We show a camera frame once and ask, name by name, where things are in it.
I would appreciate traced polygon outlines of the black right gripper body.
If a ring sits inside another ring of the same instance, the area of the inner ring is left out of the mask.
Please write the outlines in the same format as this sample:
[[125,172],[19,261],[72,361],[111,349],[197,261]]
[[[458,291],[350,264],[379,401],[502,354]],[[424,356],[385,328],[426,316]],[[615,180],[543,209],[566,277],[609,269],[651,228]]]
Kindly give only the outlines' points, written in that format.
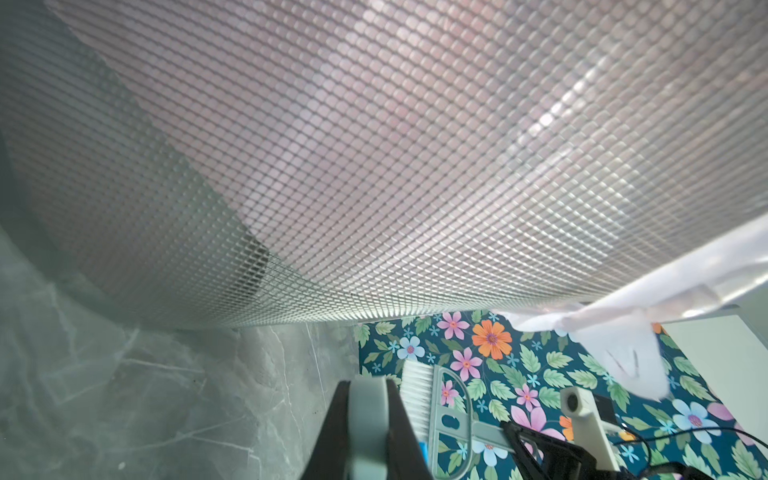
[[596,459],[584,448],[512,421],[502,422],[501,429],[524,479],[599,479]]

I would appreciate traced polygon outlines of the pale green dustpan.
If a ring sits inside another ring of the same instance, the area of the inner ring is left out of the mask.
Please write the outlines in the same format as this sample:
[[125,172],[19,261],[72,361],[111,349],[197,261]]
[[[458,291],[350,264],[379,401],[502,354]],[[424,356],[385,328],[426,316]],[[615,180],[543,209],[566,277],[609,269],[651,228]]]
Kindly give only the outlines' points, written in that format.
[[383,377],[359,376],[350,382],[347,421],[348,478],[386,479],[389,399]]

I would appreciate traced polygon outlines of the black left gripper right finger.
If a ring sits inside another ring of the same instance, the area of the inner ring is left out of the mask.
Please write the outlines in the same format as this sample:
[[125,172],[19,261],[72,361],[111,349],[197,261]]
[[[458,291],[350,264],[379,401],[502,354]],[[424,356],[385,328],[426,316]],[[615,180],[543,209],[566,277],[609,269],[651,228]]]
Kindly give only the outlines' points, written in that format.
[[386,379],[389,425],[386,434],[387,479],[432,480],[422,449],[414,434],[399,390]]

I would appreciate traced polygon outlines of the pale green hand brush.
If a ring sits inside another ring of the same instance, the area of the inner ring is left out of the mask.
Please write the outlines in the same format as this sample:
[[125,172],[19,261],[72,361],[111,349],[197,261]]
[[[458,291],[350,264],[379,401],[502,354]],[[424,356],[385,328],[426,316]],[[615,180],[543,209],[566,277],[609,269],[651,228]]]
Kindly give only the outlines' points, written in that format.
[[[403,363],[400,395],[422,448],[428,470],[436,479],[460,479],[470,469],[474,454],[497,461],[506,459],[511,448],[500,427],[475,418],[469,391],[456,372],[406,360]],[[453,439],[467,446],[454,466],[441,467],[439,456],[448,451],[443,440]]]

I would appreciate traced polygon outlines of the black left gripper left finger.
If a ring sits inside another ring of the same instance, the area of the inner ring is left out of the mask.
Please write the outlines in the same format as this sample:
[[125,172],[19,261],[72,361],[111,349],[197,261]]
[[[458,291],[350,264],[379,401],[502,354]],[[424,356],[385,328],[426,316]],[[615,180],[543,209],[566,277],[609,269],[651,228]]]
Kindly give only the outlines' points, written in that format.
[[349,380],[338,383],[301,480],[348,478]]

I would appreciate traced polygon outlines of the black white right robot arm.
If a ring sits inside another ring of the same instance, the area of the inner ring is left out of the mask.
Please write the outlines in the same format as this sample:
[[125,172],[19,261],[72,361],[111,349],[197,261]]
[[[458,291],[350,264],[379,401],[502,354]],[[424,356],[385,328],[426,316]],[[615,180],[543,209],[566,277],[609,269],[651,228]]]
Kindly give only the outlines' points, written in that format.
[[713,480],[703,471],[680,462],[666,462],[646,468],[639,476],[626,468],[600,470],[596,458],[584,448],[506,421],[503,435],[512,448],[514,462],[525,480],[641,479],[658,475],[679,475],[682,479]]

